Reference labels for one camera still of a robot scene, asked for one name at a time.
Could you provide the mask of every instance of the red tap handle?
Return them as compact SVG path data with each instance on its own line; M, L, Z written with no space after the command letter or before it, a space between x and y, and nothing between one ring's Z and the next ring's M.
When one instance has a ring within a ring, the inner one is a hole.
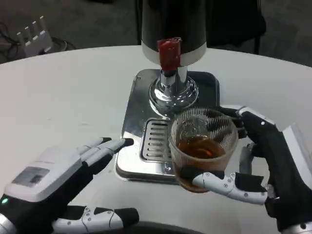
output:
M181 41L181 38L169 38L157 42L162 70L176 70L180 66Z

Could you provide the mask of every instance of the green indicator light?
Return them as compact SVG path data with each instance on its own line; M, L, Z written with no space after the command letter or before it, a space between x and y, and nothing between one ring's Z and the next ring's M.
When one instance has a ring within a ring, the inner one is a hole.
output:
M9 201L9 199L5 198L5 199L2 200L1 204L5 204L5 203L7 203L8 201Z

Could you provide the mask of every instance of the gray floor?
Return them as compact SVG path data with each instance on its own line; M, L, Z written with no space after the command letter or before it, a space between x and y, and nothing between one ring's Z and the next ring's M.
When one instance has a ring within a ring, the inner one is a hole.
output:
M261 40L260 54L312 66L312 1L262 0L262 12L267 32ZM113 4L88 0L0 1L0 21L9 26L12 35L41 15L51 35L78 48L137 42L133 0L115 0ZM240 48L226 48L250 53L253 41Z

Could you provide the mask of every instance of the drip tray grate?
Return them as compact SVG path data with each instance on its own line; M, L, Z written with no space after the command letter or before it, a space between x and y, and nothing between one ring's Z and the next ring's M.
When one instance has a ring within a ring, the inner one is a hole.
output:
M146 160L171 161L168 144L170 122L167 120L150 119L147 121L144 132L141 156Z

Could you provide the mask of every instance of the white round table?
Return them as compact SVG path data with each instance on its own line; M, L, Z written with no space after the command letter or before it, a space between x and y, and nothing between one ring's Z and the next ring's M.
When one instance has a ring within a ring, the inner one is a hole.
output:
M120 137L133 77L157 67L140 46L76 50L0 65L0 188L48 146ZM281 130L297 122L306 141L312 140L312 68L208 49L189 70L216 76L222 104L250 106L275 120ZM228 170L237 170L239 152ZM265 161L255 160L253 172L267 179ZM264 207L213 193L192 194L174 185L125 182L116 177L113 161L73 203L135 207L141 220L207 234L278 233Z

